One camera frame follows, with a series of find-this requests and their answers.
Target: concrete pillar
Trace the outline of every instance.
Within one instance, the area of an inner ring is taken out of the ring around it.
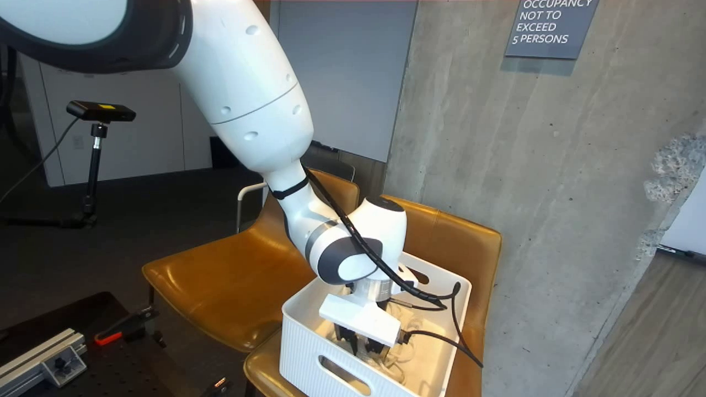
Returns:
[[[384,189],[506,233],[486,395],[572,395],[703,167],[706,2],[602,0],[572,65],[503,59],[516,6],[420,2]]]

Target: gray floor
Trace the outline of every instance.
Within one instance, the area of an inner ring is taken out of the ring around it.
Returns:
[[[19,131],[28,155],[0,131],[0,195],[32,161],[31,133]],[[140,309],[140,264],[236,232],[233,169],[203,169],[100,183],[97,224],[46,230],[0,224],[0,328],[58,309],[95,291],[110,291]],[[80,211],[81,188],[48,189],[41,175],[0,202],[0,217],[65,219]],[[165,335],[174,395],[201,395],[228,374],[243,390],[243,357],[191,330],[164,304],[157,328]]]
[[[655,256],[576,395],[706,395],[706,263]]]

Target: wall sign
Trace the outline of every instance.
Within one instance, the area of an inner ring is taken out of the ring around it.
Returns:
[[[598,0],[520,0],[506,57],[576,59]]]

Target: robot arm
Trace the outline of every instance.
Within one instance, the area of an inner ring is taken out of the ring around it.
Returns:
[[[263,175],[285,209],[292,242],[310,269],[331,284],[353,283],[358,302],[375,304],[390,296],[389,273],[310,189],[300,165],[313,137],[309,104],[251,0],[0,0],[0,34],[28,57],[68,70],[172,68],[222,143],[245,167]],[[367,245],[398,269],[404,211],[392,202],[364,201],[349,219]],[[324,315],[340,322],[336,312],[332,304]],[[353,325],[353,330],[367,335],[367,325]]]

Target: wooden seat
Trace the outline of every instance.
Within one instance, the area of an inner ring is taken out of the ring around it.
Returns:
[[[345,211],[359,202],[356,183],[313,172]],[[195,328],[250,353],[278,328],[282,302],[313,271],[289,242],[279,206],[266,198],[240,233],[144,264],[149,287]]]
[[[464,338],[471,353],[484,357],[486,320],[500,256],[500,233],[422,202],[395,196],[389,198],[400,202],[407,213],[407,237],[404,250],[471,283]],[[247,380],[266,397],[300,397],[302,392],[279,374],[278,361],[279,333],[274,333],[247,356],[243,371]],[[456,356],[445,395],[481,395],[481,369],[466,356]]]

